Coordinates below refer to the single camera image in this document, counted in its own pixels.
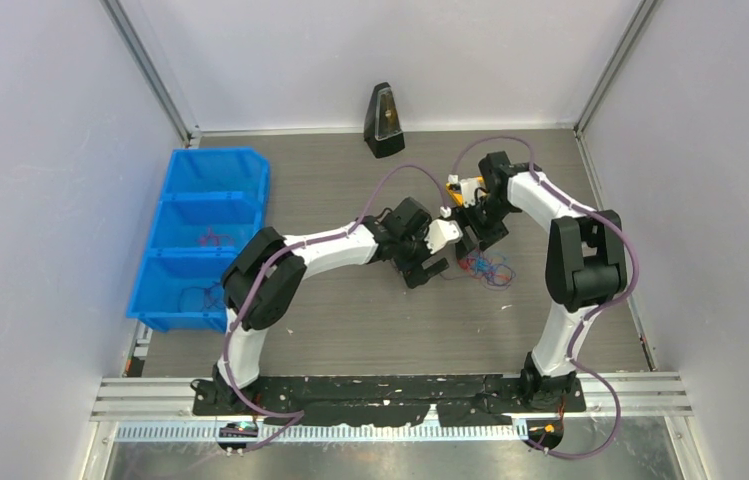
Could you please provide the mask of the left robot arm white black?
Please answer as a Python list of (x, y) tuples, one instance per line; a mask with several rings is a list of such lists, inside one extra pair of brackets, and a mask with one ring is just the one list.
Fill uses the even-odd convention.
[(267, 332), (287, 313), (305, 280), (343, 267), (386, 262), (414, 289), (448, 269), (439, 254), (459, 237), (455, 223), (433, 217), (412, 197), (394, 209), (363, 213), (345, 226), (316, 234), (261, 229), (220, 278), (225, 340), (208, 400), (234, 414), (255, 405), (253, 383), (260, 376)]

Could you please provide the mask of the black metronome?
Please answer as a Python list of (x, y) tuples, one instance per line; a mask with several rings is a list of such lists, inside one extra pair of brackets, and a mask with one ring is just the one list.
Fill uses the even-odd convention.
[(377, 84), (366, 111), (363, 140), (375, 158), (392, 156), (405, 148), (404, 132), (391, 85)]

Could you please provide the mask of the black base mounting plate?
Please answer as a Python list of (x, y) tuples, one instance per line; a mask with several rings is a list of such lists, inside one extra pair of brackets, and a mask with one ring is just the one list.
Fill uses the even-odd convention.
[(561, 392), (527, 393), (501, 374), (403, 376), (264, 376), (236, 395), (218, 374), (194, 379), (196, 416), (261, 416), (270, 425), (417, 426), (430, 413), (440, 425), (498, 426), (513, 414), (581, 413), (579, 382)]

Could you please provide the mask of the blue plastic bin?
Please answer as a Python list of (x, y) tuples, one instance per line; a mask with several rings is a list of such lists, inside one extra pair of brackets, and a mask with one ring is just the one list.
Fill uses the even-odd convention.
[(224, 332), (220, 278), (263, 227), (271, 165), (249, 147), (172, 152), (126, 315), (157, 332)]

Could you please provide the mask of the perforated metal rail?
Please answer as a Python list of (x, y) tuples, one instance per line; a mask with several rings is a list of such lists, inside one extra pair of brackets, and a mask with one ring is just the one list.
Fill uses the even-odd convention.
[(276, 435), (276, 443), (417, 442), (525, 440), (528, 427), (517, 420), (504, 425), (444, 427), (438, 421), (400, 427), (295, 425), (288, 429), (253, 421), (123, 422), (116, 442), (255, 443)]

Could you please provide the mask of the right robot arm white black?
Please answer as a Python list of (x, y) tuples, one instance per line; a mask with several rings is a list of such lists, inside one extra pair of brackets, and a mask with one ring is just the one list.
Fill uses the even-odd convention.
[(486, 155), (479, 176), (450, 174), (447, 192), (463, 238), (455, 247), (464, 262), (503, 239), (510, 213), (529, 215), (548, 234), (545, 285), (551, 309), (535, 348), (520, 371), (517, 397), (546, 410), (570, 393), (574, 359), (592, 320), (628, 284), (621, 220), (559, 190), (534, 163), (513, 164), (504, 152)]

